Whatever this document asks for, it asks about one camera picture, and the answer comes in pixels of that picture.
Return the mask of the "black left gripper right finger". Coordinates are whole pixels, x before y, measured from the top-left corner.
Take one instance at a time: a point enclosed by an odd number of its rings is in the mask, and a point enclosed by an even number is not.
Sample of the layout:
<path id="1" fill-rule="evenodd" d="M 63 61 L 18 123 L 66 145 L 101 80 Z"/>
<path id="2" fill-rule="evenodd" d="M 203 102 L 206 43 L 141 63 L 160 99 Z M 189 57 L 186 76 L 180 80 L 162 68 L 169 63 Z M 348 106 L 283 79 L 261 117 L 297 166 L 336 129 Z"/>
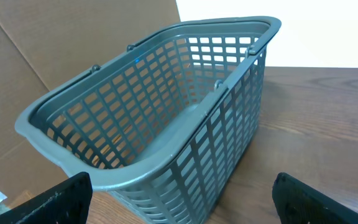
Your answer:
<path id="1" fill-rule="evenodd" d="M 358 224 L 357 212 L 285 172 L 278 173 L 272 198 L 285 224 Z"/>

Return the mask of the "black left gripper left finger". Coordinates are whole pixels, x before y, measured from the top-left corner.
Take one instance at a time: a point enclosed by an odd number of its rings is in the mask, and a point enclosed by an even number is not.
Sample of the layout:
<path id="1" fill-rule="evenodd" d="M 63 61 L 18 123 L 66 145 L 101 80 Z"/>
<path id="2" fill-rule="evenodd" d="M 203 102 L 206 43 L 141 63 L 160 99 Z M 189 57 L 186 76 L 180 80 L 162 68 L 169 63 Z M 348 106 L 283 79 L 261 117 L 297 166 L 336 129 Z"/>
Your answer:
<path id="1" fill-rule="evenodd" d="M 85 224 L 92 196 L 90 175 L 80 172 L 0 214 L 0 224 Z"/>

